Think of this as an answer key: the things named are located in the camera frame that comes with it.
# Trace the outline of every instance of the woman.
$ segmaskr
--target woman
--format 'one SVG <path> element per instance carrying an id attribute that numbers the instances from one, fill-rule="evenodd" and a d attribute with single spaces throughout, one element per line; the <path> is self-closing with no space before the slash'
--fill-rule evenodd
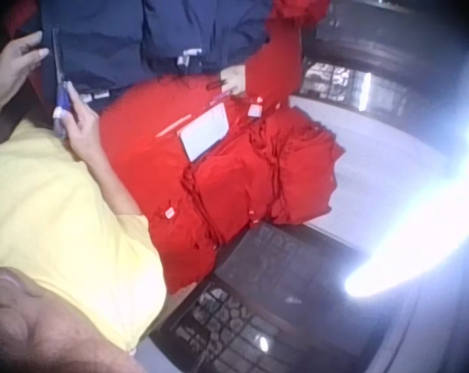
<path id="1" fill-rule="evenodd" d="M 49 53 L 41 32 L 0 54 L 0 111 Z M 165 299 L 148 222 L 68 85 L 68 144 L 23 121 L 0 145 L 0 364 L 18 371 L 142 368 L 131 351 Z"/>

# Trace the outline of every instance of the folded red shirt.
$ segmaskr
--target folded red shirt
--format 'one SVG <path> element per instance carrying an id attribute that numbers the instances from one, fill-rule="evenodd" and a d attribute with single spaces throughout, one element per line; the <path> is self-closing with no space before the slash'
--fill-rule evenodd
<path id="1" fill-rule="evenodd" d="M 271 16 L 311 25 L 326 16 L 330 0 L 274 0 Z"/>

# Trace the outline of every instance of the black grid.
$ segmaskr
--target black grid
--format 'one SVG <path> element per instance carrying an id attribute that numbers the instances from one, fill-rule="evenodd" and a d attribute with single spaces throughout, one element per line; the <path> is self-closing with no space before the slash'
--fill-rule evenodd
<path id="1" fill-rule="evenodd" d="M 286 373 L 307 345 L 247 310 L 220 287 L 210 284 L 172 332 L 202 361 L 198 371 Z M 267 342 L 267 351 L 261 346 Z"/>
<path id="2" fill-rule="evenodd" d="M 359 110 L 366 72 L 315 62 L 309 58 L 306 58 L 304 65 L 308 69 L 299 95 Z M 405 127 L 408 123 L 418 123 L 438 105 L 406 85 L 372 75 L 369 102 L 363 112 L 395 127 Z"/>

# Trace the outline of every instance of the red fabric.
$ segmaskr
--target red fabric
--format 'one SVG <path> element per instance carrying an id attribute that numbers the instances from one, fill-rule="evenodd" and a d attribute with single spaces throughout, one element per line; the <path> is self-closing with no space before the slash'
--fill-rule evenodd
<path id="1" fill-rule="evenodd" d="M 299 25 L 319 22 L 326 16 L 330 0 L 274 0 L 272 18 L 292 19 Z"/>
<path id="2" fill-rule="evenodd" d="M 302 224 L 328 213 L 334 164 L 344 150 L 335 136 L 299 110 L 279 110 L 266 121 L 278 159 L 278 196 L 271 207 L 276 224 Z"/>
<path id="3" fill-rule="evenodd" d="M 264 99 L 264 108 L 286 100 L 301 84 L 300 28 L 283 21 L 267 23 L 270 42 L 246 63 L 247 95 Z"/>
<path id="4" fill-rule="evenodd" d="M 270 43 L 246 63 L 247 97 L 224 102 L 227 136 L 195 163 L 187 160 L 177 132 L 220 94 L 219 89 L 206 89 L 216 76 L 166 77 L 138 85 L 101 117 L 103 146 L 149 219 L 170 293 L 208 274 L 215 262 L 215 247 L 244 226 L 272 215 L 285 222 L 299 218 L 299 211 L 285 210 L 300 208 L 294 200 L 294 186 L 280 185 L 280 165 L 299 162 L 285 152 L 285 143 L 292 143 L 291 136 L 296 136 L 295 143 L 304 141 L 297 138 L 294 127 L 308 123 L 291 114 L 294 110 L 286 102 L 301 81 L 299 29 L 273 21 L 268 31 Z M 257 97 L 263 99 L 264 118 L 260 120 L 247 116 Z M 189 119 L 156 136 L 188 114 Z M 311 186 L 308 189 L 304 192 L 310 193 Z M 326 193 L 319 196 L 321 204 L 329 199 Z M 170 208 L 173 216 L 167 217 Z"/>
<path id="5" fill-rule="evenodd" d="M 156 135 L 180 118 L 203 110 L 220 93 L 206 89 L 215 80 L 165 77 L 138 85 L 100 118 L 105 151 L 149 220 L 149 233 L 171 293 L 213 268 L 216 239 L 181 183 L 190 163 L 177 136 L 180 126 Z M 168 218 L 170 208 L 173 216 Z"/>

